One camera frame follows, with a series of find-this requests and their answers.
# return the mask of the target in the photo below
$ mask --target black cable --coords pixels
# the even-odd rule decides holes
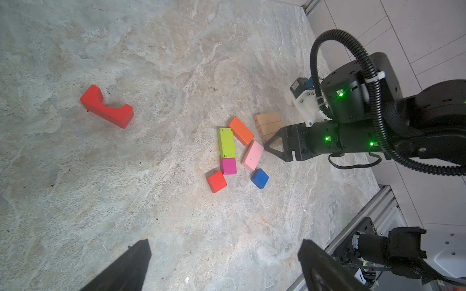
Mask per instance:
[[[447,278],[443,278],[442,281],[447,282],[453,286],[458,286],[458,287],[466,287],[466,284],[463,282],[458,282],[458,281],[453,281]]]
[[[373,156],[374,158],[377,158],[377,160],[375,162],[373,162],[373,163],[366,164],[366,165],[339,166],[339,165],[335,164],[334,162],[332,162],[332,160],[330,160],[330,157],[332,157],[332,156],[344,156],[344,155],[345,155],[345,153],[333,153],[333,154],[330,154],[329,155],[329,162],[332,164],[332,166],[334,166],[337,169],[348,170],[348,169],[356,169],[356,168],[364,169],[364,168],[374,167],[375,165],[377,165],[378,163],[380,163],[382,161],[382,158],[379,155],[371,153],[371,152],[369,153],[369,155]]]
[[[394,159],[399,164],[407,168],[423,173],[443,176],[466,176],[466,166],[445,167],[428,165],[421,162],[416,162],[408,157],[404,157],[392,148],[382,116],[382,93],[380,81],[376,78],[376,66],[374,65],[374,62],[372,61],[362,44],[354,36],[340,29],[328,30],[319,35],[319,37],[317,37],[314,44],[312,45],[311,54],[309,57],[312,82],[315,90],[315,97],[317,98],[317,103],[319,104],[320,110],[322,110],[322,112],[325,115],[327,115],[329,118],[332,118],[330,110],[325,106],[324,99],[322,96],[322,90],[320,88],[319,74],[317,72],[317,53],[321,44],[329,40],[334,40],[343,44],[359,62],[364,78],[366,80],[373,80],[371,82],[366,83],[366,87],[370,97],[370,114],[372,118],[372,125],[376,132],[380,146],[392,159]]]
[[[369,266],[363,266],[363,265],[358,265],[358,264],[353,264],[353,263],[340,263],[343,266],[349,266],[349,267],[355,267],[355,268],[360,268],[360,269],[366,269],[366,270],[373,270],[373,271],[391,271],[393,268],[391,267],[369,267]]]
[[[372,285],[380,278],[380,276],[382,275],[384,271],[380,271],[380,274],[377,276],[377,278],[375,278],[374,281],[372,281],[372,283],[370,283],[369,285],[367,285],[367,288],[370,288],[372,287]]]

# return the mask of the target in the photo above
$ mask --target tan wooden block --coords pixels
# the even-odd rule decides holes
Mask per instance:
[[[265,144],[269,139],[271,139],[272,136],[274,136],[274,134],[275,134],[275,133],[271,133],[271,134],[269,134],[269,135],[263,136],[263,137],[262,137],[262,141],[264,142],[264,144]],[[277,139],[276,141],[274,141],[274,142],[272,143],[272,145],[278,144],[278,143],[281,143],[281,139],[280,139],[280,138]]]
[[[284,127],[284,125],[283,122],[280,120],[277,122],[262,124],[257,128],[257,130],[259,131],[259,135],[262,137],[265,135],[275,133],[282,127]]]
[[[277,122],[280,120],[281,118],[280,118],[279,112],[271,112],[271,113],[256,115],[254,118],[254,123],[256,124],[256,127],[259,127],[262,124]]]

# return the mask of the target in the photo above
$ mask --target blue block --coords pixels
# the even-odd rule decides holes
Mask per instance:
[[[256,184],[259,189],[264,189],[265,184],[267,184],[268,181],[268,176],[262,169],[257,169],[254,172],[251,181],[253,181],[253,183]]]
[[[309,89],[314,88],[314,83],[312,82],[312,76],[310,76],[310,77],[309,77],[309,80],[307,80],[306,82],[304,82],[304,84],[305,84],[306,87],[308,87]]]

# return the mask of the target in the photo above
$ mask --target tile floor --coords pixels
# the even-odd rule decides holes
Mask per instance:
[[[466,79],[465,15],[464,0],[322,0],[308,20],[316,36],[343,29],[369,53],[386,53],[409,97],[441,81]],[[354,59],[336,42],[321,48],[331,71]],[[466,227],[464,177],[418,173],[385,159],[373,171],[380,184],[392,186],[409,226]]]

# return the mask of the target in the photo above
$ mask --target orange block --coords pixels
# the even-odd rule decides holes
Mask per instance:
[[[254,138],[254,134],[247,129],[246,125],[238,117],[233,118],[228,127],[233,130],[233,135],[246,147]]]

